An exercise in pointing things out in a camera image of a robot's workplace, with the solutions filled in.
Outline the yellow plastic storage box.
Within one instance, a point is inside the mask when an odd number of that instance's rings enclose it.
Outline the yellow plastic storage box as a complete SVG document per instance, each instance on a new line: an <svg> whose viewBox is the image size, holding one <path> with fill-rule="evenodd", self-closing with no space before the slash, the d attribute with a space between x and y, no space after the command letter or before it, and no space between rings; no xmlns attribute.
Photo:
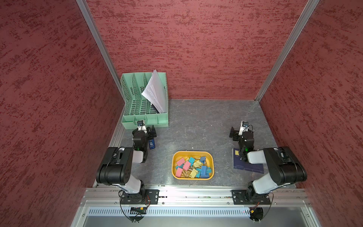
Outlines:
<svg viewBox="0 0 363 227"><path fill-rule="evenodd" d="M214 160L205 151L178 151L172 160L171 172L179 180L210 180L214 174Z"/></svg>

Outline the blue binder clip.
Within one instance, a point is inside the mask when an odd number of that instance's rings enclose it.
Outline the blue binder clip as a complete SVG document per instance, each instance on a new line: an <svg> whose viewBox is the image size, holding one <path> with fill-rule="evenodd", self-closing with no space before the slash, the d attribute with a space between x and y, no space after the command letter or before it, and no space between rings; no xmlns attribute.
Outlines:
<svg viewBox="0 0 363 227"><path fill-rule="evenodd" d="M202 178L202 179L208 179L208 178L210 178L209 171L208 171L208 167L207 166L202 166L201 167L201 171L200 171L199 177Z"/></svg>
<svg viewBox="0 0 363 227"><path fill-rule="evenodd" d="M206 162L206 157L201 157L199 161L204 164Z"/></svg>

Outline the pink binder clip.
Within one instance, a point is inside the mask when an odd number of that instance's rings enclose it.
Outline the pink binder clip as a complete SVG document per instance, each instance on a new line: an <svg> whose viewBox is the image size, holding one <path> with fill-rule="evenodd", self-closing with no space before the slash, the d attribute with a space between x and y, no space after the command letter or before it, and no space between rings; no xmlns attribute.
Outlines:
<svg viewBox="0 0 363 227"><path fill-rule="evenodd" d="M183 170L188 171L191 166L191 163L189 161L186 161L183 165Z"/></svg>
<svg viewBox="0 0 363 227"><path fill-rule="evenodd" d="M181 158L176 163L177 163L177 166L182 166L185 163L185 159L184 158Z"/></svg>
<svg viewBox="0 0 363 227"><path fill-rule="evenodd" d="M183 175L183 168L177 168L177 170L176 170L176 173L175 173L175 176L177 177L177 178L181 178L182 177L182 175Z"/></svg>

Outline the pale yellow binder clip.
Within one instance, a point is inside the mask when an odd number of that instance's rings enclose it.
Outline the pale yellow binder clip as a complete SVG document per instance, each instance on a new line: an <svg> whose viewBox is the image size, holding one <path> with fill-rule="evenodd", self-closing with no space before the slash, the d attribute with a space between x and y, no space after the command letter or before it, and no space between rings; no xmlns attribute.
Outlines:
<svg viewBox="0 0 363 227"><path fill-rule="evenodd" d="M194 168L201 168L203 166L203 163L201 163L199 160L195 161L193 164Z"/></svg>

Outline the pink binder clip top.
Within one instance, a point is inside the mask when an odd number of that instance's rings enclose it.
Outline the pink binder clip top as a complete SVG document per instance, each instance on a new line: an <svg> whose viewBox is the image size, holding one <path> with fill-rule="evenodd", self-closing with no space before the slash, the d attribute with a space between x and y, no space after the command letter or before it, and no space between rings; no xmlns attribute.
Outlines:
<svg viewBox="0 0 363 227"><path fill-rule="evenodd" d="M191 166L191 163L189 161L186 161L183 165L183 170L188 171Z"/></svg>

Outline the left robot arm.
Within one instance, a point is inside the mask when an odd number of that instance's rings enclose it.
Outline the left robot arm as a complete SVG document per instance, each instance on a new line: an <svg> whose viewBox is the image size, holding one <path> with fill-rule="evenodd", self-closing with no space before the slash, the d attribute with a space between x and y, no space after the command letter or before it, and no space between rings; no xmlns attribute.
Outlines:
<svg viewBox="0 0 363 227"><path fill-rule="evenodd" d="M146 203L148 196L144 183L131 174L132 164L144 163L148 157L149 142L156 136L154 126L139 126L133 132L132 147L109 147L96 172L96 182L107 186L115 186L121 189L122 202L132 204Z"/></svg>

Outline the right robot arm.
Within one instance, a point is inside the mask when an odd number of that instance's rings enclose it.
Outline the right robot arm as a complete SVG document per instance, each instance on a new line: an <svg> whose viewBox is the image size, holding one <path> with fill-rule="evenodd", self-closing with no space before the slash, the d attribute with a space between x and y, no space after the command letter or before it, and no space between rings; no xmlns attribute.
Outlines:
<svg viewBox="0 0 363 227"><path fill-rule="evenodd" d="M269 194L281 187L307 180L307 172L289 147L254 149L252 126L242 122L239 130L231 128L229 137L238 142L233 149L233 167L255 173L268 172L248 183L244 190L232 190L235 205L269 205Z"/></svg>

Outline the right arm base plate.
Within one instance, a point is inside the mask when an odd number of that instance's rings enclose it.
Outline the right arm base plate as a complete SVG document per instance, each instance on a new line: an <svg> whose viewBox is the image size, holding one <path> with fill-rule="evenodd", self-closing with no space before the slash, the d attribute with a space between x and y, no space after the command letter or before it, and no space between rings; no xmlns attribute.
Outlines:
<svg viewBox="0 0 363 227"><path fill-rule="evenodd" d="M250 190L232 190L232 200L234 205L270 205L268 194L257 194Z"/></svg>

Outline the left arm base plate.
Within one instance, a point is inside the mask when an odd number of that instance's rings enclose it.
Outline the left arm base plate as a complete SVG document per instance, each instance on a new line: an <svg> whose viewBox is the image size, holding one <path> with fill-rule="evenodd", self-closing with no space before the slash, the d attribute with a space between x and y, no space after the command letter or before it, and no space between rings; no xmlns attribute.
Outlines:
<svg viewBox="0 0 363 227"><path fill-rule="evenodd" d="M141 190L138 194L119 193L120 203L122 205L155 205L158 204L159 193L160 191L155 189Z"/></svg>

